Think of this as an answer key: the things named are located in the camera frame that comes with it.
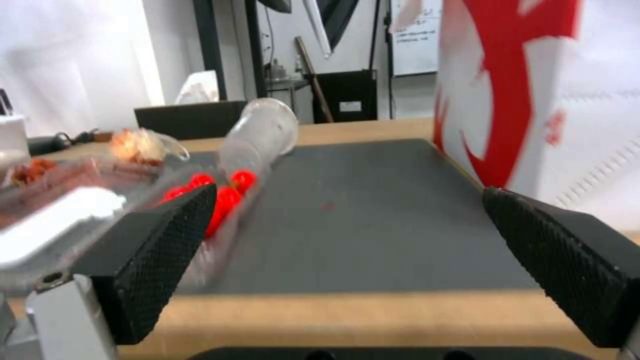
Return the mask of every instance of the red cherry tomato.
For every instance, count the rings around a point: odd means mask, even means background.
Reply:
[[[171,201],[188,192],[189,192],[189,189],[187,189],[185,186],[176,186],[175,188],[170,188],[166,193],[164,193],[162,202]]]
[[[238,170],[231,175],[231,183],[241,195],[244,195],[256,180],[255,174],[249,170]]]
[[[220,225],[225,221],[227,215],[242,201],[242,195],[229,186],[221,186],[218,188],[218,198],[216,199],[216,208],[213,211],[209,225],[205,232],[205,236],[210,238],[218,230]]]
[[[205,232],[206,238],[210,238],[211,236],[213,236],[213,234],[216,233],[216,230],[218,230],[218,228],[222,224],[222,220],[225,219],[223,212],[224,210],[222,209],[222,206],[216,204],[216,208],[213,211],[211,220],[209,221],[209,225],[207,226],[207,231]]]
[[[242,201],[242,195],[229,186],[221,186],[218,188],[218,198],[216,199],[216,206],[220,204],[225,210],[226,216]]]
[[[197,172],[191,177],[189,187],[192,189],[199,188],[204,185],[215,184],[216,181],[209,174],[204,172]]]

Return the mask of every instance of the cardboard box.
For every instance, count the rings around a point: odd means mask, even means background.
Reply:
[[[435,144],[485,186],[640,230],[639,44],[639,0],[445,0]]]

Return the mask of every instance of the writing on whiteboard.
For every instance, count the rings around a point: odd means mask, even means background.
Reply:
[[[396,18],[406,0],[390,0]],[[438,39],[443,0],[422,0],[415,22],[392,33],[393,76],[423,74],[438,70]]]
[[[401,42],[414,42],[414,41],[425,41],[430,38],[436,37],[438,32],[434,30],[424,30],[424,31],[415,31],[411,33],[400,33],[396,36],[396,43],[400,44]]]

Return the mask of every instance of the black cutting mat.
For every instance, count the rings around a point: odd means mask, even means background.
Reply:
[[[199,292],[537,288],[480,192],[422,140],[296,148],[236,241],[223,276]]]

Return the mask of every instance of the wooden table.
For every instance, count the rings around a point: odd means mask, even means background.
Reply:
[[[430,119],[302,126],[299,145],[431,139]],[[191,140],[211,151],[220,139]],[[51,156],[99,154],[89,144]],[[541,290],[286,296],[174,296],[148,338],[121,347],[126,359],[184,359],[224,346],[558,347],[614,359],[595,348]]]

